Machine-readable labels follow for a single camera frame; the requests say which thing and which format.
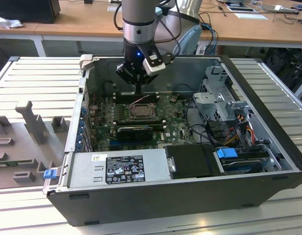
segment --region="power supply label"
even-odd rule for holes
[[[107,184],[121,184],[145,181],[142,155],[106,158]]]

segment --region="white paper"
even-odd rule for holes
[[[2,28],[17,28],[17,27],[22,27],[23,24],[19,20],[8,20],[4,19],[3,17],[0,17],[0,26]]]
[[[281,5],[276,5],[275,6],[275,11],[279,11],[281,9],[281,7],[282,7]]]
[[[107,158],[107,154],[92,154],[92,162],[104,161]]]
[[[116,11],[117,6],[109,6],[107,11]]]
[[[241,19],[256,19],[256,20],[268,20],[265,16],[259,14],[242,14],[242,13],[235,13],[238,18]]]

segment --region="barcode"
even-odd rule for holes
[[[135,175],[135,178],[143,178],[144,174]]]

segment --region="blue latch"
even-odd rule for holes
[[[56,173],[57,173],[56,169],[45,170],[43,178],[44,179],[56,179],[57,178]]]
[[[221,148],[217,151],[218,158],[236,158],[237,152],[234,148]]]

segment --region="motherboard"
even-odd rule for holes
[[[156,100],[145,96],[133,103],[99,97],[90,103],[93,151],[195,143],[184,119],[187,100],[178,95],[157,94]]]

